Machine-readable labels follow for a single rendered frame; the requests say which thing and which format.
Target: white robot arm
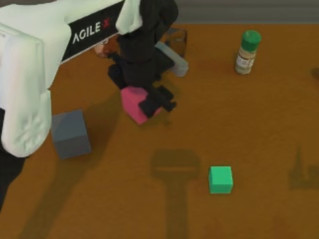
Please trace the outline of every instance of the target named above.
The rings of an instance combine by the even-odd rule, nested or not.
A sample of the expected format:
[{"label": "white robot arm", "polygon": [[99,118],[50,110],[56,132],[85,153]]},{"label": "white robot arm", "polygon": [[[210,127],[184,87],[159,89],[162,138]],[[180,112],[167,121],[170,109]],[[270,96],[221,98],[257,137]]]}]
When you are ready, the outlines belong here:
[{"label": "white robot arm", "polygon": [[139,6],[140,0],[57,0],[0,8],[1,143],[8,153],[27,157],[45,141],[59,65],[140,28]]}]

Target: gray block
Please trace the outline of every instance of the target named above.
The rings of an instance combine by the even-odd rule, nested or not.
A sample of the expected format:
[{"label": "gray block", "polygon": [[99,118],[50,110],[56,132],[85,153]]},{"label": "gray block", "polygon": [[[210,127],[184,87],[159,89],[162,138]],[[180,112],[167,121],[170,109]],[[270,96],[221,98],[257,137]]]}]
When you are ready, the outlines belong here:
[{"label": "gray block", "polygon": [[188,72],[188,62],[184,58],[174,52],[163,42],[158,42],[155,47],[161,50],[166,56],[174,61],[175,65],[171,70],[174,72],[175,75],[177,75],[178,77],[183,77],[186,75],[186,73]]},{"label": "gray block", "polygon": [[55,150],[61,159],[91,152],[91,144],[81,110],[54,115],[51,136]]}]

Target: table surface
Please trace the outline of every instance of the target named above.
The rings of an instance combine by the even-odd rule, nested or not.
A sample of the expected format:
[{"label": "table surface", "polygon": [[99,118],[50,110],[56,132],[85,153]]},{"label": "table surface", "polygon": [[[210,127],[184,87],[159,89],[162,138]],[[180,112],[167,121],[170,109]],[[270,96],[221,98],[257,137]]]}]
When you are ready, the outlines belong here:
[{"label": "table surface", "polygon": [[[178,107],[142,127],[121,108],[109,60],[89,51],[61,66],[53,113],[82,109],[93,152],[61,161],[48,138],[9,189],[1,239],[319,235],[319,25],[180,27],[189,73],[162,82]],[[263,41],[253,72],[239,76],[246,29]],[[230,195],[209,194],[214,165],[232,167]]]}]

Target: green block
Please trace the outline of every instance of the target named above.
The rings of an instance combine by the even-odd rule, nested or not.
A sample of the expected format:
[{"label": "green block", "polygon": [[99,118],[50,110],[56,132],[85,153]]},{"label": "green block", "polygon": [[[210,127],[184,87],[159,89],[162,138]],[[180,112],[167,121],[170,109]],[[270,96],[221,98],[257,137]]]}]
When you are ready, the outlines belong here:
[{"label": "green block", "polygon": [[233,174],[230,166],[209,168],[209,191],[211,194],[229,194],[233,188]]}]

